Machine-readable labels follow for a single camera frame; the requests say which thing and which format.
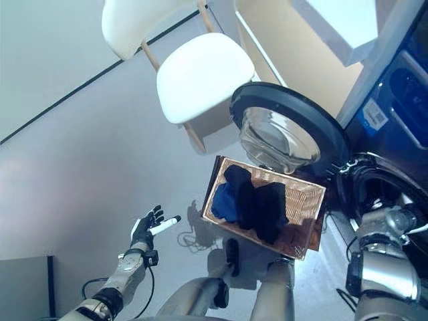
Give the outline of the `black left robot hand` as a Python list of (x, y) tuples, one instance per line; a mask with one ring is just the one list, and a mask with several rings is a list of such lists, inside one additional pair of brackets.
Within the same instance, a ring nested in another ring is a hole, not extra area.
[(130, 248), (139, 248), (143, 251), (154, 249), (154, 237), (181, 221), (180, 215), (165, 219), (164, 211), (156, 205), (143, 218), (134, 224), (131, 231)]

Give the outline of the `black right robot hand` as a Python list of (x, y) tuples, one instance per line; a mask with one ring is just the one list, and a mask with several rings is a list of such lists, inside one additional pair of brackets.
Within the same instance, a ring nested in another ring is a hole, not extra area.
[(427, 247), (426, 205), (426, 203), (418, 203), (410, 199), (407, 199), (407, 202), (403, 205), (403, 211), (409, 221), (409, 227), (405, 230), (405, 235), (421, 247)]

